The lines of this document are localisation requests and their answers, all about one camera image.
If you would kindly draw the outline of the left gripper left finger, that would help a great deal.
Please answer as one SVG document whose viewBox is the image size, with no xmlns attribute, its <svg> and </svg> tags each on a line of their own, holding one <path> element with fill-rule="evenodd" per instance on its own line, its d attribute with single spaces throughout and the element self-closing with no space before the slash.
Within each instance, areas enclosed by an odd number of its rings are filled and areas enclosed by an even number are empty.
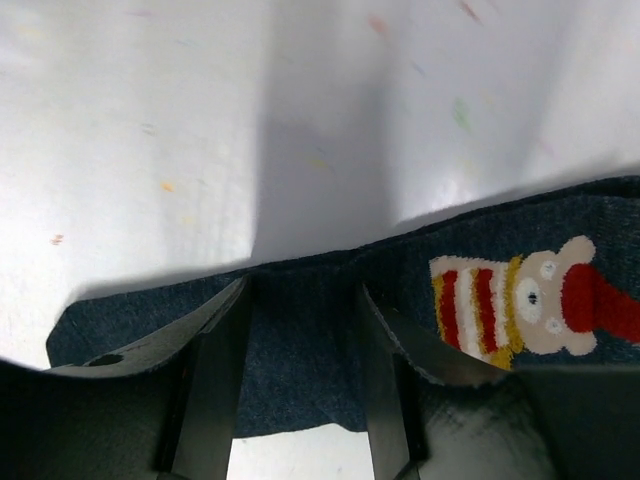
<svg viewBox="0 0 640 480">
<path fill-rule="evenodd" d="M 223 479 L 252 314 L 251 284 L 233 281 L 154 333 L 53 374 L 80 387 L 89 426 L 72 438 L 79 479 Z"/>
</svg>

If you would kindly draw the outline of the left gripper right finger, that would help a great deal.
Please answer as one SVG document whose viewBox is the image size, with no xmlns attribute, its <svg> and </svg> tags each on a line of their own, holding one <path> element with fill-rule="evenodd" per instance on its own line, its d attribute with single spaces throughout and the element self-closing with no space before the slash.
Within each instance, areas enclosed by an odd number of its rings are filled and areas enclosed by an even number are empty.
<svg viewBox="0 0 640 480">
<path fill-rule="evenodd" d="M 376 479 L 418 479 L 429 459 L 421 382 L 478 388 L 507 375 L 503 369 L 445 344 L 356 289 L 359 356 L 373 472 Z"/>
</svg>

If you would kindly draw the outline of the navy patterned sock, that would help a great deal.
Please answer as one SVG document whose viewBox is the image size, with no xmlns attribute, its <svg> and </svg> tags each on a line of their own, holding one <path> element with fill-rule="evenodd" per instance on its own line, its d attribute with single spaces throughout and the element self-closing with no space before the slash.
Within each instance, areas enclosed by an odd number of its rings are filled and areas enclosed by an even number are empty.
<svg viewBox="0 0 640 480">
<path fill-rule="evenodd" d="M 510 260 L 585 235 L 595 269 L 639 300 L 639 175 L 590 182 L 467 212 L 347 251 L 274 262 L 185 283 L 77 301 L 46 341 L 52 367 L 81 365 L 192 312 L 248 274 L 254 309 L 235 438 L 335 423 L 366 430 L 354 289 L 365 283 L 436 331 L 428 261 Z"/>
</svg>

